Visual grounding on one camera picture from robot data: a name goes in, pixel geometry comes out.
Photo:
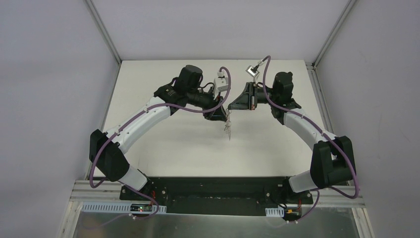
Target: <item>white wall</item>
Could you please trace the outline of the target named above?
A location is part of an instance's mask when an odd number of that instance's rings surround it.
[[[348,0],[95,0],[123,60],[314,61]]]
[[[117,66],[83,1],[0,3],[0,237],[55,237]]]
[[[318,68],[377,237],[418,237],[420,1],[361,0]]]

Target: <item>black mounting plate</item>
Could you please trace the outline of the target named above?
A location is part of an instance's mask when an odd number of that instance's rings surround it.
[[[265,208],[275,208],[279,186],[286,177],[148,177],[159,205],[167,213],[265,216]],[[125,186],[121,200],[148,200]],[[304,194],[302,204],[312,204]]]

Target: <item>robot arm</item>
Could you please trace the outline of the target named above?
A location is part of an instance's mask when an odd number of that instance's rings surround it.
[[[214,79],[213,87],[208,92],[204,92],[199,88],[203,78],[202,74],[201,69],[195,66],[185,66],[182,68],[179,77],[173,79],[174,85],[170,83],[158,88],[154,96],[129,119],[105,133],[95,130],[91,134],[89,158],[92,162],[99,149],[110,138],[108,136],[116,134],[98,158],[96,167],[105,177],[110,181],[120,181],[136,190],[140,190],[146,185],[149,181],[147,176],[131,166],[124,154],[149,129],[178,110],[178,108],[171,106],[157,106],[149,111],[147,108],[165,103],[181,107],[188,103],[201,107],[203,110],[217,106],[223,100],[219,92],[227,90],[227,80],[222,73],[218,73],[218,77]],[[135,115],[142,111],[145,111],[145,113],[133,119]],[[203,113],[203,116],[208,120],[227,120],[223,106],[215,111]]]
[[[256,83],[256,77],[259,74],[256,68],[258,67],[247,68],[246,72],[254,80],[246,83],[244,91],[229,104],[228,110],[255,110],[258,103],[268,104],[263,88]],[[273,87],[266,87],[266,91],[275,104],[305,116],[305,111],[292,98],[292,76],[291,72],[279,72],[275,76]],[[349,138],[346,136],[337,137],[328,131],[319,132],[315,127],[319,126],[311,124],[303,116],[281,110],[271,104],[270,107],[273,117],[282,125],[292,129],[313,151],[310,170],[286,179],[281,188],[279,200],[287,203],[307,190],[321,189],[352,179],[350,169],[343,156],[331,145],[325,135],[332,138],[345,152],[354,168],[353,147]]]

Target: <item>white table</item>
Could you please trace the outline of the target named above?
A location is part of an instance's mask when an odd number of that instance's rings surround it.
[[[237,98],[251,77],[245,72],[256,60],[156,60],[123,61],[105,121],[105,130],[123,122],[142,107],[153,93],[182,67],[203,70],[202,85],[212,82],[225,66],[232,75],[232,89],[224,105]],[[321,115],[303,60],[272,60],[267,85],[276,73],[293,72],[293,97],[319,125]],[[292,176],[310,167],[312,152],[292,130],[271,115],[269,105],[255,111],[233,111],[229,141],[221,121],[179,110],[153,127],[125,154],[130,164],[148,176],[252,177]],[[103,176],[95,171],[95,176]]]

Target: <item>robotic arm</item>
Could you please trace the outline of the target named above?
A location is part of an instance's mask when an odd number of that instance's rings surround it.
[[[120,181],[136,190],[142,189],[149,181],[147,176],[131,166],[124,154],[150,128],[173,115],[179,107],[191,104],[207,110],[222,102],[223,97],[220,96],[220,92],[228,90],[229,86],[224,74],[218,72],[218,77],[214,79],[213,87],[208,92],[204,92],[203,88],[200,88],[202,79],[203,72],[198,67],[187,65],[182,68],[178,77],[174,78],[171,83],[158,88],[154,96],[130,119],[105,133],[95,130],[90,137],[89,159],[93,162],[100,148],[109,140],[108,136],[116,134],[99,155],[96,167],[110,181]],[[179,107],[159,106],[161,104],[172,104]],[[223,106],[215,111],[203,113],[203,116],[207,120],[227,120]]]
[[[246,72],[253,77],[253,82],[247,82],[242,94],[228,106],[228,110],[255,110],[258,103],[268,104],[265,92],[257,81],[259,75],[258,66],[248,67]],[[342,154],[327,139],[344,151],[349,158],[352,167],[355,167],[352,142],[346,136],[337,137],[328,131],[320,132],[318,125],[312,120],[307,120],[305,111],[292,98],[293,74],[291,72],[279,72],[276,74],[272,88],[265,90],[270,100],[288,111],[281,110],[270,103],[271,114],[282,125],[292,129],[312,149],[311,168],[299,175],[287,178],[280,189],[278,201],[288,203],[296,200],[307,190],[322,189],[346,182],[352,179],[349,166]]]

